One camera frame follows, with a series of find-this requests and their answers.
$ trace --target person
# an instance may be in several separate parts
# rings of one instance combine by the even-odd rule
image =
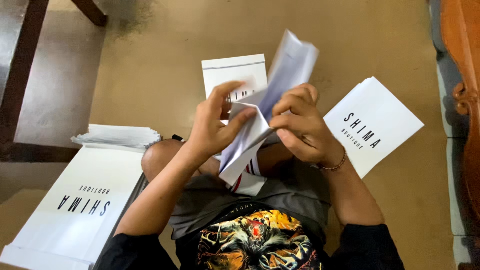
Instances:
[[[158,241],[167,223],[181,269],[403,269],[379,206],[316,108],[312,85],[287,91],[272,109],[269,125],[281,143],[257,153],[267,177],[258,194],[227,190],[212,156],[256,113],[245,109],[220,122],[227,95],[242,84],[213,89],[186,142],[164,140],[145,152],[150,183],[120,220],[98,269],[176,269]],[[343,226],[331,257],[323,251],[330,206]]]

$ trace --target knee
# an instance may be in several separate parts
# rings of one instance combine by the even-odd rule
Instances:
[[[183,142],[168,139],[162,140],[149,147],[142,157],[142,169],[150,182],[177,154]]]

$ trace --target shima boutique logo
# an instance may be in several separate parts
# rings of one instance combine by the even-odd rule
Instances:
[[[353,116],[354,114],[351,112],[350,114],[348,114],[347,117],[343,119],[343,121],[345,122],[352,122],[350,125],[350,131],[344,128],[341,132],[355,145],[355,147],[358,147],[358,149],[362,149],[362,143],[367,142],[369,139],[371,139],[375,135],[375,133],[372,130],[369,130],[366,125],[363,125],[362,127],[362,125],[360,124],[360,118],[354,120],[355,118],[353,118]],[[372,144],[370,144],[369,146],[375,148],[375,146],[377,146],[380,141],[380,139],[374,137],[371,141],[369,141],[372,142]]]
[[[79,190],[79,191],[84,191],[84,192],[89,192],[89,193],[105,194],[105,195],[110,192],[110,189],[98,188],[98,187],[90,187],[90,186],[83,186],[83,185],[82,185],[82,186],[80,187],[80,189],[78,189],[78,190]],[[70,196],[67,196],[67,195],[63,196],[63,199],[61,200],[60,205],[58,206],[57,209],[60,210],[60,209],[62,208],[62,206],[63,206],[67,201],[71,201],[71,200],[69,200],[69,199],[70,199]],[[82,200],[83,200],[82,197],[75,197],[75,199],[73,199],[72,204],[70,204],[70,207],[68,207],[67,211],[68,211],[68,212],[74,212],[74,211],[77,209],[77,206],[82,202]],[[97,207],[100,205],[101,202],[102,202],[101,200],[95,200],[95,203],[94,203],[93,200],[92,200],[92,203],[93,203],[93,204],[90,204],[90,205],[91,205],[91,207],[90,207],[90,206],[88,206],[89,203],[90,203],[90,199],[88,199],[88,200],[86,201],[85,205],[83,205],[83,203],[82,203],[83,207],[82,207],[82,210],[80,211],[80,214],[83,213],[85,209],[86,209],[86,210],[89,210],[89,209],[90,209],[90,210],[88,211],[88,214],[89,214],[89,215],[93,215],[93,214],[95,213],[95,210],[97,209]],[[107,206],[109,206],[109,205],[110,205],[110,201],[106,202],[106,203],[103,205],[103,210],[100,211],[100,213],[99,213],[100,216],[105,215],[105,212],[107,211]]]

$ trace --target wooden chair leg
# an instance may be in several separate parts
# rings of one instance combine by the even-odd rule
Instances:
[[[72,0],[87,18],[97,26],[105,26],[108,17],[95,5],[93,0]]]

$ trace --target hand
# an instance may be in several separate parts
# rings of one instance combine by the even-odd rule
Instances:
[[[192,132],[184,146],[191,147],[194,154],[207,160],[233,141],[243,124],[256,114],[255,109],[248,108],[239,112],[226,126],[220,121],[221,117],[228,115],[228,94],[244,84],[243,81],[230,81],[213,88],[208,99],[198,104]]]
[[[285,92],[272,109],[270,126],[278,128],[278,137],[297,158],[332,168],[342,161],[343,147],[320,116],[317,96],[307,83]],[[290,114],[281,114],[288,110]]]

